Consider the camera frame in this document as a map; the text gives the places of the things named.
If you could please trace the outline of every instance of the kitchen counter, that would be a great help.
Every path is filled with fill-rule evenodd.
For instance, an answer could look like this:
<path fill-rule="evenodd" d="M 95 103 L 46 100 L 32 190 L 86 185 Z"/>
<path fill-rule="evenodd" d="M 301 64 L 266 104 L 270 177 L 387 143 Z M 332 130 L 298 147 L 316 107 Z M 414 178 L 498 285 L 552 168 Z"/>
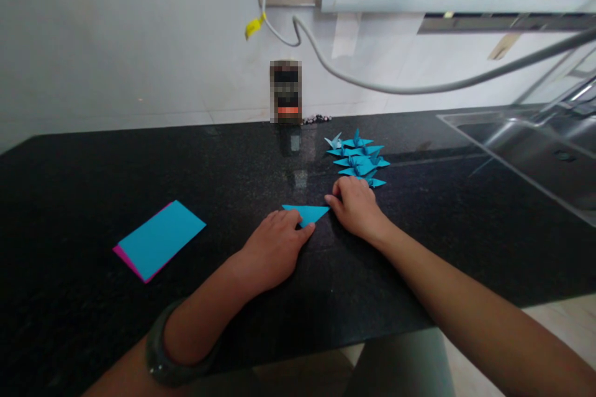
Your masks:
<path fill-rule="evenodd" d="M 437 255 L 517 306 L 596 291 L 596 230 L 487 163 L 436 112 L 38 136 L 0 156 L 2 386 L 83 392 L 270 211 L 325 205 L 342 167 L 323 138 L 356 128 L 392 163 L 376 176 L 379 206 Z M 173 200 L 207 227 L 145 285 L 112 248 Z M 431 325 L 391 265 L 329 212 L 295 274 L 230 323 L 212 371 Z"/>

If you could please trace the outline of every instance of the stainless steel sink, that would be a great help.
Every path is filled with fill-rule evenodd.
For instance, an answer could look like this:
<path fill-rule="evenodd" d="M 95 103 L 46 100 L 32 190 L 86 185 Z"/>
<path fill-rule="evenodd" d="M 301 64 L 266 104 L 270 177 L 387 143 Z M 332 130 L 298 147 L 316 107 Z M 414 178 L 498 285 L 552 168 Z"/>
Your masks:
<path fill-rule="evenodd" d="M 596 115 L 580 116 L 567 108 L 544 119 L 543 110 L 438 117 L 596 226 Z"/>

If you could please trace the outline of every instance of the power cord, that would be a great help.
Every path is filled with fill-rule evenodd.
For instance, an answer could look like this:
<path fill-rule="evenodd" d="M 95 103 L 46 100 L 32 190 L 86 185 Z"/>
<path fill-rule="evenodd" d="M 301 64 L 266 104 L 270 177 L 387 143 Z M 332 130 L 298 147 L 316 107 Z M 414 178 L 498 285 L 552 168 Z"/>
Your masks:
<path fill-rule="evenodd" d="M 596 28 L 591 28 L 581 33 L 578 33 L 572 37 L 569 37 L 559 43 L 555 43 L 550 47 L 546 47 L 542 50 L 536 51 L 528 56 L 524 56 L 523 58 L 517 59 L 513 62 L 510 62 L 506 65 L 503 65 L 499 68 L 495 68 L 494 70 L 487 71 L 486 73 L 479 74 L 478 76 L 473 76 L 469 79 L 464 79 L 462 81 L 456 81 L 449 84 L 442 84 L 430 87 L 394 87 L 394 86 L 386 86 L 382 84 L 376 83 L 369 83 L 366 81 L 362 81 L 360 79 L 356 79 L 354 76 L 351 76 L 346 73 L 342 73 L 341 71 L 334 68 L 329 61 L 323 56 L 321 49 L 318 46 L 317 40 L 312 35 L 310 29 L 304 24 L 302 20 L 300 20 L 297 16 L 292 16 L 292 23 L 294 24 L 294 30 L 296 31 L 296 37 L 298 41 L 296 43 L 289 42 L 284 37 L 279 34 L 279 32 L 269 23 L 267 19 L 267 15 L 265 14 L 265 9 L 267 5 L 267 0 L 262 0 L 261 2 L 261 19 L 259 20 L 260 23 L 263 21 L 268 26 L 275 36 L 280 39 L 286 45 L 290 47 L 299 47 L 302 43 L 302 38 L 300 37 L 299 27 L 302 28 L 306 37 L 310 40 L 310 44 L 312 48 L 315 50 L 315 54 L 317 55 L 318 60 L 321 62 L 321 65 L 332 75 L 336 78 L 342 79 L 350 84 L 354 84 L 355 86 L 362 87 L 368 90 L 374 90 L 381 93 L 389 93 L 389 94 L 398 94 L 398 95 L 417 95 L 417 94 L 428 94 L 428 93 L 443 93 L 453 90 L 460 90 L 463 88 L 475 86 L 477 84 L 490 81 L 491 79 L 498 78 L 499 76 L 503 76 L 505 74 L 511 73 L 513 71 L 525 68 L 529 65 L 533 65 L 545 59 L 551 58 L 553 56 L 559 55 L 564 53 L 565 51 L 573 50 L 574 48 L 581 47 L 586 43 L 592 42 L 596 40 Z"/>

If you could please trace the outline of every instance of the wall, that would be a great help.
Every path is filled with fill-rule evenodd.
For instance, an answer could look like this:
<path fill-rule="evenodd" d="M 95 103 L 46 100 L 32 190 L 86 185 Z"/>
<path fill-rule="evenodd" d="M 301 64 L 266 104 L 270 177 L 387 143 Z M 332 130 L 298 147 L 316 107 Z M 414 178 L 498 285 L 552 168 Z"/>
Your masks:
<path fill-rule="evenodd" d="M 268 120 L 274 59 L 302 61 L 304 115 L 336 116 L 509 104 L 559 59 L 463 91 L 390 97 L 333 78 L 308 43 L 285 47 L 268 30 L 246 42 L 257 0 L 0 1 L 0 151 L 41 133 Z M 268 15 L 291 36 L 293 13 L 330 57 L 336 17 L 313 9 Z M 362 78 L 422 86 L 481 73 L 566 36 L 527 34 L 502 61 L 489 61 L 502 35 L 416 35 L 420 20 L 368 14 L 354 55 L 334 63 Z"/>

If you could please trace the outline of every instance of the left hand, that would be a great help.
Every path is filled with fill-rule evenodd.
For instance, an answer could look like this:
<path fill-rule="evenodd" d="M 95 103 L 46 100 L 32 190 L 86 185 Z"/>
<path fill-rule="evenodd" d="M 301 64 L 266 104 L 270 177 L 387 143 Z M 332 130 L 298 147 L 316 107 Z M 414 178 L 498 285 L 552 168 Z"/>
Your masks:
<path fill-rule="evenodd" d="M 293 273 L 300 249 L 315 231 L 314 223 L 296 230 L 301 221 L 297 210 L 273 211 L 228 260 L 250 298 L 277 287 Z"/>

